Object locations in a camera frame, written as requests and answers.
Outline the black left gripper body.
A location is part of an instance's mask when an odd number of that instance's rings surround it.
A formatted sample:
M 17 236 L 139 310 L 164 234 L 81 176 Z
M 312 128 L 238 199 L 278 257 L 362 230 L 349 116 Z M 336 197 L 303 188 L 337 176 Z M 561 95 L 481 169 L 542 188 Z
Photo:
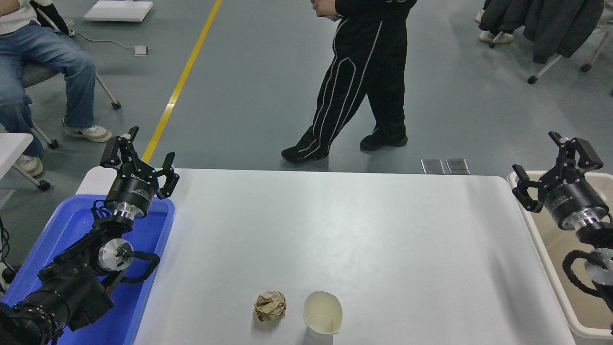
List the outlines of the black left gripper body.
M 117 170 L 117 176 L 105 199 L 105 207 L 114 210 L 125 203 L 136 207 L 138 212 L 148 212 L 155 191 L 159 188 L 157 180 L 149 178 L 153 172 L 155 170 L 141 169 L 137 172 Z

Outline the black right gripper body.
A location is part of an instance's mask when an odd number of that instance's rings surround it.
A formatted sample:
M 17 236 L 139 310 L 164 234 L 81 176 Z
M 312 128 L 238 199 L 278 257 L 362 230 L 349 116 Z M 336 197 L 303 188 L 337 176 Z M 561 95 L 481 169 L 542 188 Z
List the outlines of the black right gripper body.
M 542 191 L 541 201 L 558 226 L 569 226 L 568 218 L 585 210 L 591 210 L 599 219 L 609 211 L 606 203 L 585 180 Z

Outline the person's left hand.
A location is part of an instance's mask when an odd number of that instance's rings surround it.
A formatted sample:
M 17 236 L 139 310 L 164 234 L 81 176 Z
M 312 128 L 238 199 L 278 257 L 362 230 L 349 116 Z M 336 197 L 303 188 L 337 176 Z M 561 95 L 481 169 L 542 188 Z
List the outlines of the person's left hand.
M 313 11 L 318 17 L 328 18 L 331 21 L 337 21 L 343 18 L 337 12 L 335 0 L 311 0 Z

